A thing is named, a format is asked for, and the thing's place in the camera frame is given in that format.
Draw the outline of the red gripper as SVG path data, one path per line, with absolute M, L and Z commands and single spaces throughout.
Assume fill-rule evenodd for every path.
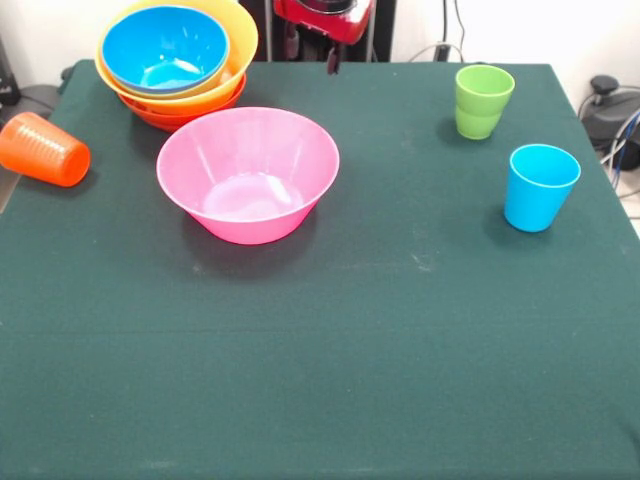
M 275 0 L 274 12 L 284 20 L 302 25 L 347 45 L 360 40 L 373 8 L 370 0 L 322 1 Z M 296 25 L 288 26 L 288 57 L 300 57 L 300 36 Z M 333 44 L 327 56 L 327 73 L 339 72 L 341 49 Z

